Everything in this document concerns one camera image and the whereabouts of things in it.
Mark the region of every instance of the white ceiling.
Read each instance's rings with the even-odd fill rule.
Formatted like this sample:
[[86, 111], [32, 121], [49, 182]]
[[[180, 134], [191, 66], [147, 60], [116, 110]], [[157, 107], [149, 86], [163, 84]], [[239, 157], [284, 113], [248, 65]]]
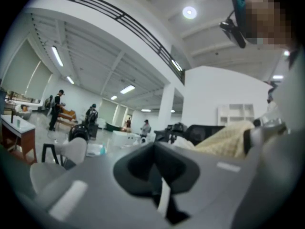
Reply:
[[[183, 39], [195, 66], [225, 68], [267, 81], [276, 67], [281, 49], [247, 45], [235, 46], [219, 28], [219, 23], [233, 11], [231, 0], [146, 0], [151, 3]], [[186, 6], [197, 10], [188, 20], [182, 15]]]
[[[116, 102], [133, 109], [159, 108], [164, 83], [121, 49], [75, 24], [52, 17], [30, 14], [31, 26], [45, 53], [62, 75], [70, 76], [76, 85], [106, 99], [118, 96]], [[60, 67], [51, 50], [56, 46], [64, 67]], [[122, 95], [128, 85], [135, 90]], [[182, 99], [175, 96], [174, 109], [182, 111]]]

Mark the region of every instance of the chair armrest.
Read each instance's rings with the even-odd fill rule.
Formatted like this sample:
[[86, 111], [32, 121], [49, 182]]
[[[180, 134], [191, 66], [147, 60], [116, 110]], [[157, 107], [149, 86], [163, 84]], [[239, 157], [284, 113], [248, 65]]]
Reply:
[[45, 161], [45, 159], [46, 159], [46, 151], [47, 151], [47, 148], [48, 148], [48, 147], [51, 148], [53, 157], [54, 157], [54, 159], [55, 159], [55, 163], [59, 165], [59, 162], [58, 162], [58, 159], [57, 159], [57, 156], [56, 156], [56, 152], [55, 152], [55, 146], [54, 146], [54, 144], [47, 144], [47, 143], [43, 144], [41, 161], [42, 161], [42, 162]]

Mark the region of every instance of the metal railing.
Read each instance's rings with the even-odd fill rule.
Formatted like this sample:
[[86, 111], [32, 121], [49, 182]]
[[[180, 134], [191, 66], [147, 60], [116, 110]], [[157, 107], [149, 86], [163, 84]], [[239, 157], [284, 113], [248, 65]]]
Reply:
[[141, 25], [133, 17], [113, 6], [112, 4], [103, 0], [68, 0], [92, 8], [102, 14], [109, 16], [116, 20], [121, 25], [131, 30], [134, 34], [140, 37], [160, 58], [171, 68], [181, 82], [183, 82], [183, 72], [179, 71], [172, 63], [175, 59], [163, 47], [163, 45], [156, 39], [143, 25]]

